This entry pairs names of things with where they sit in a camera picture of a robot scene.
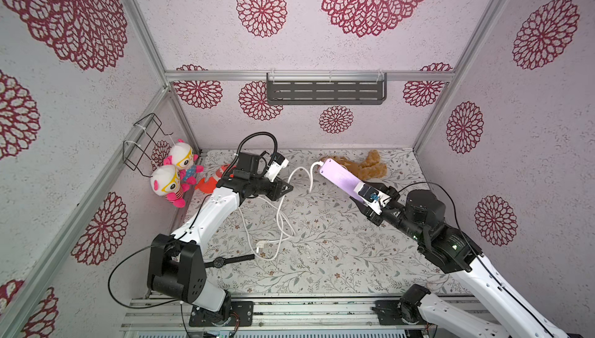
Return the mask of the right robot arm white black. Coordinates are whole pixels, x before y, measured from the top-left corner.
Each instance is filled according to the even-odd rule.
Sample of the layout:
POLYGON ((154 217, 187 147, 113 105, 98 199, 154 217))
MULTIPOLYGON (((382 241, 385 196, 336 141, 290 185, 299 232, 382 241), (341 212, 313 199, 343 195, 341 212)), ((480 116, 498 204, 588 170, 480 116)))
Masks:
POLYGON ((442 327, 459 337, 569 336, 522 297, 468 235, 445 222, 446 206, 432 191, 412 189, 400 202, 397 189, 358 181, 347 193, 371 223, 388 223, 414 240, 426 260, 470 291, 497 322, 492 324, 449 305, 418 284, 412 285, 392 307, 376 307, 380 316, 410 325, 442 327))

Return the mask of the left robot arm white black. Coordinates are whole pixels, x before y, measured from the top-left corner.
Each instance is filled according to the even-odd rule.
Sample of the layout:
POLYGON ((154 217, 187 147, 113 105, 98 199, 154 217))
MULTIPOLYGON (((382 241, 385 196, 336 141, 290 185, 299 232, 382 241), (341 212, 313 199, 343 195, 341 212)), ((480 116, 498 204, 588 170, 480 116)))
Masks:
POLYGON ((278 176, 288 166, 288 159, 274 152, 263 170, 258 171, 262 159, 260 155, 238 153, 237 161, 217 181, 197 214, 172 234, 160 234, 153 239, 147 272, 150 290, 218 313, 223 319, 229 317, 229 293, 208 281, 202 252, 246 199, 263 195, 277 201, 293 190, 278 176))

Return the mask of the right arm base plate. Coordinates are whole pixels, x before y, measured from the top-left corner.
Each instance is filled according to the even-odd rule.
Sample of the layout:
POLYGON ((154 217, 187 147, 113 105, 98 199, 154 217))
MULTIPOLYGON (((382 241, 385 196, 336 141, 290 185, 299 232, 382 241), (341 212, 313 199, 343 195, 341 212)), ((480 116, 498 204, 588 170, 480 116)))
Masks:
POLYGON ((421 315, 421 302, 405 299, 377 300, 371 310, 376 314, 381 326, 428 325, 421 315))

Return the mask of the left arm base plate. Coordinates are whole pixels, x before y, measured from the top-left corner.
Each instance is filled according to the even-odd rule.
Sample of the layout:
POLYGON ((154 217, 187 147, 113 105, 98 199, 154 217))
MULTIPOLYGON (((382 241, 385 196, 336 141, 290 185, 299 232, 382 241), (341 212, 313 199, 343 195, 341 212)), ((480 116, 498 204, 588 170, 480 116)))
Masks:
POLYGON ((224 303, 218 312, 194 306, 189 320, 190 327, 250 327, 253 324, 254 302, 232 301, 224 303))

